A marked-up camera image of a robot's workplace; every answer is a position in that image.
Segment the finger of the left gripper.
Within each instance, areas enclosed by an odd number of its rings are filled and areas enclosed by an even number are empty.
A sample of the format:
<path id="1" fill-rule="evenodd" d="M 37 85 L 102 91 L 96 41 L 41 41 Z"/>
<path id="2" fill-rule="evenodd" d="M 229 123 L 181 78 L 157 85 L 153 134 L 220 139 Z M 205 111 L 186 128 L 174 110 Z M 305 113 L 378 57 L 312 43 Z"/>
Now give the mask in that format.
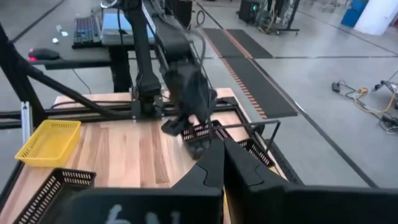
<path id="1" fill-rule="evenodd" d="M 162 126 L 161 130 L 168 135 L 178 136 L 190 124 L 186 116 L 178 116 L 175 119 L 168 119 Z"/>

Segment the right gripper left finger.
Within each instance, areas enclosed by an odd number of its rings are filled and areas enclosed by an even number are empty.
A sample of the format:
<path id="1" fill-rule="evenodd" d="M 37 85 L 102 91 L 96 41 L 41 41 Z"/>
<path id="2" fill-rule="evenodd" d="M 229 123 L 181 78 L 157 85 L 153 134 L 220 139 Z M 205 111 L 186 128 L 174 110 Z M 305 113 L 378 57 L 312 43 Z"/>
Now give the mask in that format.
<path id="1" fill-rule="evenodd" d="M 217 188 L 224 184 L 224 142 L 215 139 L 197 163 L 172 187 L 173 189 Z"/>

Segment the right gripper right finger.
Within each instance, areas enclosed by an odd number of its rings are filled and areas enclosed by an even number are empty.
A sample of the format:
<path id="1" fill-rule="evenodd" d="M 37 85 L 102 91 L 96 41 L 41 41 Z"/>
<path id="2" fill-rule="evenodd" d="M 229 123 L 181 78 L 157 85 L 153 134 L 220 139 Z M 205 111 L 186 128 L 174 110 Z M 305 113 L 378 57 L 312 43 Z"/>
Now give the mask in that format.
<path id="1" fill-rule="evenodd" d="M 237 224 L 282 224 L 283 177 L 232 139 L 224 141 L 224 186 Z"/>

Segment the black slotted plastic basket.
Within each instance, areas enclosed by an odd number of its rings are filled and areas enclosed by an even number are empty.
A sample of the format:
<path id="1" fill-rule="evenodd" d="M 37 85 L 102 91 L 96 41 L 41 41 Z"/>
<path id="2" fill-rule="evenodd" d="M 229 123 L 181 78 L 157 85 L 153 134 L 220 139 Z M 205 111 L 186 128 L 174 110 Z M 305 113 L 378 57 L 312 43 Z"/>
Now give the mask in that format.
<path id="1" fill-rule="evenodd" d="M 238 142 L 229 141 L 226 143 L 226 150 L 230 154 L 233 163 L 239 168 L 244 166 L 255 168 L 259 164 L 271 168 L 275 165 L 265 150 L 252 138 Z"/>
<path id="2" fill-rule="evenodd" d="M 183 144 L 193 160 L 198 160 L 209 148 L 214 139 L 229 139 L 231 135 L 216 119 L 211 122 L 211 129 L 207 124 L 194 125 L 180 133 Z"/>
<path id="3" fill-rule="evenodd" d="M 78 192 L 92 189 L 96 172 L 55 168 L 13 224 L 60 224 L 62 209 Z"/>

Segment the yellow slotted plastic basket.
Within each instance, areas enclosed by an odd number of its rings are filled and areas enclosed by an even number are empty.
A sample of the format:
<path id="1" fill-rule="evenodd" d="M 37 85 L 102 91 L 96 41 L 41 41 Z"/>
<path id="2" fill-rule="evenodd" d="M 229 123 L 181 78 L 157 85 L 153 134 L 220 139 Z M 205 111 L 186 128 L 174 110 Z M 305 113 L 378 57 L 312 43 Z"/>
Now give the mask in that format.
<path id="1" fill-rule="evenodd" d="M 63 167 L 80 140 L 79 121 L 46 119 L 15 155 L 33 167 Z"/>
<path id="2" fill-rule="evenodd" d="M 277 200 L 286 183 L 273 168 L 228 168 L 224 186 L 231 224 L 280 224 Z"/>

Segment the black box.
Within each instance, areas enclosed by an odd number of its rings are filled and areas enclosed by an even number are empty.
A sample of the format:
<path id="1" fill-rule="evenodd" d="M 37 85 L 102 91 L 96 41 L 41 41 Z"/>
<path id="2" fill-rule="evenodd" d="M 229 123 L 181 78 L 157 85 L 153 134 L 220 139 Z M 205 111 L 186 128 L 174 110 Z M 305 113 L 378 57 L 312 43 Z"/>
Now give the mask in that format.
<path id="1" fill-rule="evenodd" d="M 188 28 L 192 19 L 192 0 L 170 0 L 169 6 L 184 28 Z"/>

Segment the black computer tower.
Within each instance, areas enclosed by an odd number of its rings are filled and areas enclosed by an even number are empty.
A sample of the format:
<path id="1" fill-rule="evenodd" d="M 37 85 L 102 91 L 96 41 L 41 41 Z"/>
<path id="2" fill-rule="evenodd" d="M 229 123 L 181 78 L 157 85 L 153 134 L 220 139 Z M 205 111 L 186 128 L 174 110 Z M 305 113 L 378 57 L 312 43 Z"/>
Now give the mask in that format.
<path id="1" fill-rule="evenodd" d="M 249 25 L 264 25 L 269 17 L 268 0 L 241 0 L 238 17 Z"/>

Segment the blue grey laptop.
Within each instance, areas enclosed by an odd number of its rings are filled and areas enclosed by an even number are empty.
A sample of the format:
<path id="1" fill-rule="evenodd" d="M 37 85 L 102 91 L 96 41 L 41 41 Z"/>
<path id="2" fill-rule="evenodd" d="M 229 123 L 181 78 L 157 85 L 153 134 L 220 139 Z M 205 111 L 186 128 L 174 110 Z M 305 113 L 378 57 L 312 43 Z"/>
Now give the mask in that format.
<path id="1" fill-rule="evenodd" d="M 149 42 L 152 44 L 155 41 L 156 26 L 148 13 L 145 6 L 142 6 L 141 11 L 144 13 L 147 37 Z M 130 23 L 124 17 L 123 12 L 115 10 L 106 10 L 103 17 L 103 25 L 101 29 L 101 42 L 103 45 L 120 45 L 121 38 L 120 33 L 122 33 L 123 43 L 125 45 L 134 45 L 134 36 Z"/>

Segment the grey desk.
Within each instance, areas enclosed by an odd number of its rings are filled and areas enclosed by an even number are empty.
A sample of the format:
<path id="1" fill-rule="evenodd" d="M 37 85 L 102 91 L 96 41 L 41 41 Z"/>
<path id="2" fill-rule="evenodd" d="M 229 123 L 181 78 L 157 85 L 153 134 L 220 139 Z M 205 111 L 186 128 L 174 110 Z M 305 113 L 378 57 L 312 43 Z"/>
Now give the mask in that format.
<path id="1" fill-rule="evenodd" d="M 147 9 L 150 16 L 153 14 L 152 8 L 146 7 L 146 4 L 142 2 Z M 115 10 L 118 13 L 123 12 L 119 7 L 105 6 L 102 8 L 102 16 L 97 17 L 96 14 L 90 14 L 88 16 L 95 16 L 98 18 L 101 29 L 103 25 L 103 17 L 106 10 Z M 33 48 L 48 48 L 57 51 L 61 59 L 53 61 L 38 61 L 30 62 L 37 63 L 40 65 L 53 66 L 56 69 L 74 69 L 74 68 L 91 68 L 91 67 L 110 67 L 111 73 L 113 74 L 113 83 L 115 92 L 128 91 L 133 85 L 136 86 L 136 78 L 138 74 L 137 57 L 134 45 L 125 45 L 122 39 L 122 33 L 120 33 L 121 44 L 120 45 L 103 45 L 99 47 L 84 48 L 84 49 L 73 49 L 73 33 L 74 33 L 74 20 L 77 17 L 71 17 L 66 20 L 64 24 L 56 23 L 48 30 L 43 33 L 47 36 L 45 45 L 38 45 Z M 68 33 L 67 37 L 63 37 L 61 31 Z M 57 38 L 59 43 L 54 44 L 53 38 Z"/>

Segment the black mouse with red light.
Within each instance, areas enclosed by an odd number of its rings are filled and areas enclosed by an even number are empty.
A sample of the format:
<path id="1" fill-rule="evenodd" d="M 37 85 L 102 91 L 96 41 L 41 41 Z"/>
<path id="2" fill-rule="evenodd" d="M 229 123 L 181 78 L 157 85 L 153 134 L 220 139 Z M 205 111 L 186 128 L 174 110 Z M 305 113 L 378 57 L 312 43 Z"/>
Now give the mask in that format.
<path id="1" fill-rule="evenodd" d="M 31 62 L 38 61 L 53 61 L 61 59 L 57 51 L 48 48 L 33 48 L 30 49 L 27 58 Z"/>

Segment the blue bin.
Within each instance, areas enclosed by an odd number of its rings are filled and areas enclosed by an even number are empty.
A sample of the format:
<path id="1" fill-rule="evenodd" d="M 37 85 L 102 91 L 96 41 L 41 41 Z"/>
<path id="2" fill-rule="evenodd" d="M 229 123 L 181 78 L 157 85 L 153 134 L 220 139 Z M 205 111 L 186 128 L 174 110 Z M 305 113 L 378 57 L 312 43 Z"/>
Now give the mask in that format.
<path id="1" fill-rule="evenodd" d="M 352 0 L 341 20 L 341 24 L 347 27 L 354 27 L 368 1 L 369 0 Z"/>

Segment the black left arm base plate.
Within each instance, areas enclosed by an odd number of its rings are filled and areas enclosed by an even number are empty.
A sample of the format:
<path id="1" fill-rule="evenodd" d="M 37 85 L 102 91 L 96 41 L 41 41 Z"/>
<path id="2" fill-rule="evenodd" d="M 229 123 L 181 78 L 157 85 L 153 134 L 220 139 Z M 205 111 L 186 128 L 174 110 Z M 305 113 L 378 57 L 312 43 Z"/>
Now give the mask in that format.
<path id="1" fill-rule="evenodd" d="M 163 105 L 163 98 L 160 95 L 144 99 L 132 95 L 131 116 L 136 120 L 159 119 L 163 114 Z"/>

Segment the wooden shelf with black frame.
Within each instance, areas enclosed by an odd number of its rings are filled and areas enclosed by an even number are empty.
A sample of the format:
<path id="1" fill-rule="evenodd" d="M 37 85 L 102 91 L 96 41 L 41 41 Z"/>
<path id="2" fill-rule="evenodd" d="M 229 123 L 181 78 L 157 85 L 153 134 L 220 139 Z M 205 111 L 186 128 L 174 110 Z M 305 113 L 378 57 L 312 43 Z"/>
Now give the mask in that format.
<path id="1" fill-rule="evenodd" d="M 279 130 L 280 124 L 281 122 L 279 120 L 264 120 L 264 121 L 259 121 L 259 122 L 253 122 L 253 123 L 241 123 L 241 124 L 229 124 L 229 125 L 222 125 L 222 127 L 224 129 L 231 129 L 231 128 L 245 128 L 246 132 L 248 133 L 248 135 L 250 136 L 250 138 L 252 138 L 253 140 L 255 140 L 266 152 L 266 154 L 268 155 L 268 148 L 267 148 L 267 144 L 265 144 L 265 146 L 262 146 L 260 144 L 260 140 L 263 140 L 262 138 L 262 133 L 264 132 L 265 126 L 267 124 L 274 124 L 275 128 L 274 131 L 272 133 L 271 136 L 271 142 L 274 142 L 274 138 Z M 271 167 L 268 168 L 271 171 L 275 172 L 276 174 L 279 174 L 277 171 L 277 168 L 275 167 Z"/>

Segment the black aluminium table frame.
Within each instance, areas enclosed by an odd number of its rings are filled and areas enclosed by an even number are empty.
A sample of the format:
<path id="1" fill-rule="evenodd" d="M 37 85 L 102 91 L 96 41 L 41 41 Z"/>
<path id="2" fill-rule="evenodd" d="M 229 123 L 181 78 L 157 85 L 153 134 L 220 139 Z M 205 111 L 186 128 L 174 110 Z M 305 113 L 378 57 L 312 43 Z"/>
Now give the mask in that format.
<path id="1" fill-rule="evenodd" d="M 85 98 L 77 91 L 44 75 L 43 72 L 33 67 L 17 52 L 2 24 L 0 24 L 0 68 L 20 101 L 28 101 L 30 103 L 32 114 L 36 115 L 36 117 L 32 117 L 32 126 L 34 128 L 38 128 L 50 116 L 58 120 L 80 121 L 82 123 L 133 119 L 131 116 L 132 100 L 124 104 L 118 101 L 114 105 L 101 106 Z M 41 84 L 70 97 L 72 99 L 71 104 L 79 103 L 81 106 L 77 108 L 43 109 L 29 78 L 33 78 Z M 169 101 L 163 103 L 162 117 L 182 115 L 182 112 L 173 103 Z"/>

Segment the silver aluminium post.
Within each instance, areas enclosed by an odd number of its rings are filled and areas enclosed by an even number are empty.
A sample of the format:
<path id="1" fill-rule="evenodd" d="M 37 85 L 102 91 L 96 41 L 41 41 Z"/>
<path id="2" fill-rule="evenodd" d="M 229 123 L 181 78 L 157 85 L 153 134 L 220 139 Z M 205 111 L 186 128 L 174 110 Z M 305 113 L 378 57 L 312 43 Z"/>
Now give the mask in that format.
<path id="1" fill-rule="evenodd" d="M 21 103 L 22 142 L 25 144 L 32 134 L 32 109 L 28 101 Z"/>

